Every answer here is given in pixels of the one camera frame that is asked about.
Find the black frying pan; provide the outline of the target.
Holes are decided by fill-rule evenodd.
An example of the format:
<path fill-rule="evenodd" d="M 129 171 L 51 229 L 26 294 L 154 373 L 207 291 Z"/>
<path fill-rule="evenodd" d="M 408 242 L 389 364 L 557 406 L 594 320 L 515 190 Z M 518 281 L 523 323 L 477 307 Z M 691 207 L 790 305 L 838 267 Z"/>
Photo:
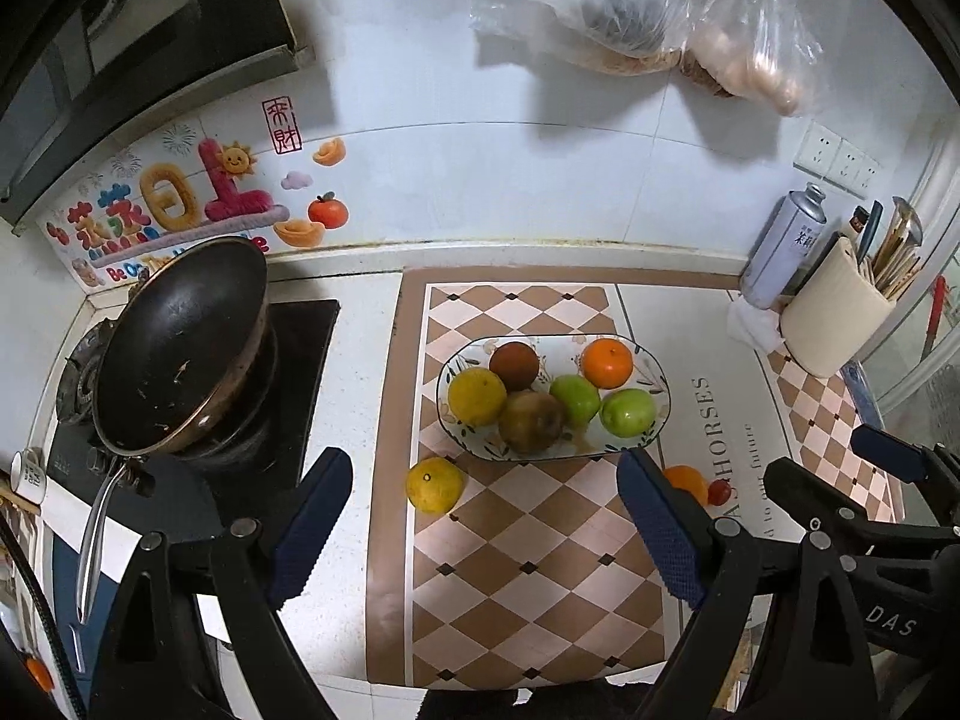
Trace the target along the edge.
<path fill-rule="evenodd" d="M 110 498 L 137 461 L 197 444 L 244 385 L 267 333 L 267 262 L 252 241 L 184 250 L 133 294 L 94 382 L 94 427 L 107 473 L 89 509 L 75 585 L 78 621 L 98 590 Z"/>

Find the orange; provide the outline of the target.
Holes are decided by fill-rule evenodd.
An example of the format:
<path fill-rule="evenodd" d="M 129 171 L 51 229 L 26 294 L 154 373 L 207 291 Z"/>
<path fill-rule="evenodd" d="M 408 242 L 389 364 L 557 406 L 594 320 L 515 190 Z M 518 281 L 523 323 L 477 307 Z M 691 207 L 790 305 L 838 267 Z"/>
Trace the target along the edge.
<path fill-rule="evenodd" d="M 688 465 L 667 466 L 664 476 L 675 489 L 690 493 L 701 507 L 709 504 L 708 481 L 697 468 Z"/>
<path fill-rule="evenodd" d="M 615 390 L 633 374 L 633 353 L 616 338 L 597 338 L 583 351 L 579 369 L 594 387 Z"/>

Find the black range hood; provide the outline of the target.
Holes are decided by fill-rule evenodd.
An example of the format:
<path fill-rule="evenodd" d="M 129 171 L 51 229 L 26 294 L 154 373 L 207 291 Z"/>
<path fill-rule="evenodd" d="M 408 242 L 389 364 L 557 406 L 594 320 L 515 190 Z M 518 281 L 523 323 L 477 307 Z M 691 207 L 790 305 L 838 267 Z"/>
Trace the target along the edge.
<path fill-rule="evenodd" d="M 281 0 L 2 0 L 2 218 L 167 119 L 295 71 Z"/>

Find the metal ladle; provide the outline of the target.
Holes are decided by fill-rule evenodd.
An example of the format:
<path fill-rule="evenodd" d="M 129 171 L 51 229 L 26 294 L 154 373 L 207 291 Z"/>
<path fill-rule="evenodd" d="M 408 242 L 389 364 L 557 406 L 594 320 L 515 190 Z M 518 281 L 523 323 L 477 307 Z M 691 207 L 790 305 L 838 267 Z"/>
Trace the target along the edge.
<path fill-rule="evenodd" d="M 898 247 L 906 247 L 908 250 L 918 249 L 923 245 L 924 239 L 923 223 L 918 213 L 903 197 L 895 197 L 893 204 L 896 216 L 892 232 L 893 249 Z"/>

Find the green apple front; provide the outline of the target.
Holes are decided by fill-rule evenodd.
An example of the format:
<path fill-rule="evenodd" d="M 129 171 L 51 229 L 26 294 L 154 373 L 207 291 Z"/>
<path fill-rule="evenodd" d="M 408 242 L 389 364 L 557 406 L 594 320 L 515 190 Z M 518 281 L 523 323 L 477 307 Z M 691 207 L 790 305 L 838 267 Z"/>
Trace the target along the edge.
<path fill-rule="evenodd" d="M 649 431 L 658 419 L 656 402 L 646 390 L 624 388 L 602 401 L 602 426 L 615 437 L 633 439 Z"/>

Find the dark red apple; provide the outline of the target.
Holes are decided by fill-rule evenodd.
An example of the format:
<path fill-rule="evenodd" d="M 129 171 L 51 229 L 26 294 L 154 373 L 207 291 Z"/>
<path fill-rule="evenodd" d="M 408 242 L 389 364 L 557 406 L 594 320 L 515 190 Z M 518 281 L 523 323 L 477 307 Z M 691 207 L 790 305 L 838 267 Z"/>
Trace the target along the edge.
<path fill-rule="evenodd" d="M 508 449 L 530 457 L 555 444 L 565 429 L 565 418 L 565 407 L 556 398 L 524 390 L 509 395 L 498 431 Z"/>

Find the green apple back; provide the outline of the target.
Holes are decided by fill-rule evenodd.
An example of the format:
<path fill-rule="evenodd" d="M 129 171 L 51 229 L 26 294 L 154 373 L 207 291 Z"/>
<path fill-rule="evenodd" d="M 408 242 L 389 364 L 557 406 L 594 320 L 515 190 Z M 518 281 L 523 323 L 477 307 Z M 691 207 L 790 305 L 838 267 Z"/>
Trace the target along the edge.
<path fill-rule="evenodd" d="M 566 426 L 584 429 L 601 409 L 601 395 L 594 383 L 578 374 L 563 374 L 550 385 L 550 395 L 565 407 Z"/>

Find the green apple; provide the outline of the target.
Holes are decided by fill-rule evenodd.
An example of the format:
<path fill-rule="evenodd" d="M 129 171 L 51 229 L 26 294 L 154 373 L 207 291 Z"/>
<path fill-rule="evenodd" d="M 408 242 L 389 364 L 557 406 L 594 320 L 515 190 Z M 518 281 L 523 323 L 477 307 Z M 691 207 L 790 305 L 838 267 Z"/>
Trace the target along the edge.
<path fill-rule="evenodd" d="M 563 374 L 550 385 L 550 395 L 565 407 L 566 426 L 584 429 L 601 409 L 601 395 L 594 383 L 578 374 Z"/>
<path fill-rule="evenodd" d="M 615 437 L 633 439 L 649 431 L 658 419 L 656 402 L 646 390 L 624 388 L 602 401 L 602 426 Z"/>

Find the orange back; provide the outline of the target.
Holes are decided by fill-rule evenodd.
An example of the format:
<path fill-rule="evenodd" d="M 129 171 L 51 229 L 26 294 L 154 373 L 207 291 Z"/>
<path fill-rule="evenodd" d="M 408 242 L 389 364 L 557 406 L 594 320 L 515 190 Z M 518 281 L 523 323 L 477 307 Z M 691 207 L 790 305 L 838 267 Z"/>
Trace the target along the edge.
<path fill-rule="evenodd" d="M 697 468 L 688 465 L 667 466 L 664 476 L 675 489 L 690 493 L 701 507 L 709 504 L 708 481 Z"/>

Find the small red fruit back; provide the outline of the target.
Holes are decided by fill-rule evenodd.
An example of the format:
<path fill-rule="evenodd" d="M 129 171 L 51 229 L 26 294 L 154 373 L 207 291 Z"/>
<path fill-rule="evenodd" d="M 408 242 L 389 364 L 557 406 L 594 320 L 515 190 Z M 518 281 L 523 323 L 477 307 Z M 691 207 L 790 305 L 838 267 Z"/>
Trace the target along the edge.
<path fill-rule="evenodd" d="M 708 484 L 708 504 L 711 507 L 722 507 L 734 497 L 736 489 L 729 479 L 718 478 Z"/>

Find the yellow pear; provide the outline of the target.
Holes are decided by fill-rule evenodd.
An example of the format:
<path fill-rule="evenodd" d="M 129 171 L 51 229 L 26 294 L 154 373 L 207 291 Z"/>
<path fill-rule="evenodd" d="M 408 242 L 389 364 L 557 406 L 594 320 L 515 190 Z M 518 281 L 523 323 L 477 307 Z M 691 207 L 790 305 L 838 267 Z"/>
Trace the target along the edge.
<path fill-rule="evenodd" d="M 498 421 L 507 399 L 508 390 L 503 381 L 483 367 L 459 372 L 449 383 L 449 410 L 470 427 L 490 426 Z"/>
<path fill-rule="evenodd" d="M 405 494 L 413 508 L 428 515 L 444 515 L 454 509 L 466 489 L 466 477 L 443 457 L 428 457 L 410 468 Z"/>

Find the yellow pear back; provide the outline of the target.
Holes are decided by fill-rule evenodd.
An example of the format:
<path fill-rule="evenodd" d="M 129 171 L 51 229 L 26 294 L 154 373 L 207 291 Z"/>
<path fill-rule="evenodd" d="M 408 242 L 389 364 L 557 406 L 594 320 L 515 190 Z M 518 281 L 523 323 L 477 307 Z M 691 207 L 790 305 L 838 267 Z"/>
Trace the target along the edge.
<path fill-rule="evenodd" d="M 490 426 L 498 421 L 507 399 L 508 390 L 503 381 L 483 367 L 459 372 L 449 383 L 449 410 L 470 427 Z"/>

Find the yellow pear front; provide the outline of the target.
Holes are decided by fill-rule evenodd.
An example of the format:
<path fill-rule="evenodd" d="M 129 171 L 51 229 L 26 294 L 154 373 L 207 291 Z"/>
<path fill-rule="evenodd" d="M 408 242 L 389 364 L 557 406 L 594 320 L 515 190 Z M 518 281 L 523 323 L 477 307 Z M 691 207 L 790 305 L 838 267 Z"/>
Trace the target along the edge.
<path fill-rule="evenodd" d="M 466 489 L 466 477 L 443 457 L 428 457 L 410 468 L 405 494 L 413 508 L 428 515 L 444 515 L 454 509 Z"/>

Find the orange front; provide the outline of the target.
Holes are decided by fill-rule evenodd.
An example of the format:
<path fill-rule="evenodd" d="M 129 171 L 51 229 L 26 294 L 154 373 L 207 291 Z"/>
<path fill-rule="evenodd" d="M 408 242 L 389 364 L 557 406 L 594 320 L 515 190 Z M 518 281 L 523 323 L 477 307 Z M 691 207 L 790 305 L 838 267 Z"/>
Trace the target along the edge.
<path fill-rule="evenodd" d="M 594 387 L 615 390 L 633 374 L 633 353 L 616 338 L 597 338 L 583 351 L 579 369 Z"/>

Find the brown red round fruit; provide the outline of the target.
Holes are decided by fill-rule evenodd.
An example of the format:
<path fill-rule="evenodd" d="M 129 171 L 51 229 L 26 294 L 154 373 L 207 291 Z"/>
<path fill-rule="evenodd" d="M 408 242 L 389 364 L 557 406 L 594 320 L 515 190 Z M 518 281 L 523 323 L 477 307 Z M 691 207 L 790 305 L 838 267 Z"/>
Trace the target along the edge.
<path fill-rule="evenodd" d="M 521 392 L 537 379 L 540 358 L 527 343 L 510 341 L 494 350 L 488 367 L 501 379 L 508 392 Z"/>

